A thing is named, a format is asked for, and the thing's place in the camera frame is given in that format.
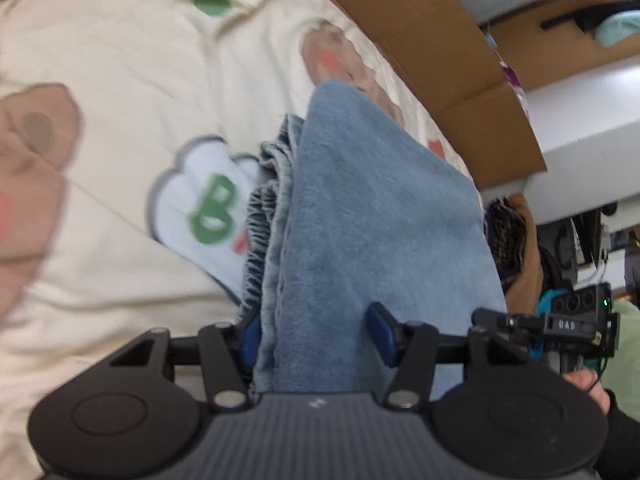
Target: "human hand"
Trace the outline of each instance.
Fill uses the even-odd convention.
[[[591,396],[591,399],[595,400],[603,413],[607,415],[609,413],[609,409],[611,407],[611,397],[602,387],[602,383],[598,380],[598,375],[593,370],[589,368],[582,368],[577,372],[570,372],[568,374],[563,374],[562,377],[564,380],[570,382],[577,388],[580,388],[582,391],[586,392],[589,388],[591,390],[588,392]]]

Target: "black sleeve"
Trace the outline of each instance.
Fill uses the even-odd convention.
[[[635,480],[640,477],[640,422],[621,412],[613,392],[607,420],[609,433],[596,471],[602,480]]]

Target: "metal screw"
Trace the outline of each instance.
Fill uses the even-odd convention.
[[[232,410],[239,408],[246,402],[246,395],[237,390],[222,390],[214,395],[213,402],[220,408]]]
[[[386,401],[395,408],[414,408],[420,402],[417,393],[411,390],[396,390],[388,394]]]

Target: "teal fabric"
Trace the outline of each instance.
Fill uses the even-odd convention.
[[[596,40],[602,46],[613,46],[640,32],[640,10],[627,10],[610,16],[596,29]]]
[[[602,376],[605,388],[616,394],[627,415],[640,420],[640,310],[628,301],[614,301],[620,313],[620,346]]]

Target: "cartoon bear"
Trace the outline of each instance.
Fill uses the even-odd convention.
[[[0,100],[0,315],[16,303],[58,223],[80,115],[68,89],[41,84]]]
[[[318,28],[309,31],[302,42],[302,59],[314,85],[327,79],[337,79],[355,86],[400,126],[404,125],[400,108],[378,84],[375,73],[364,64],[340,27],[324,21]]]

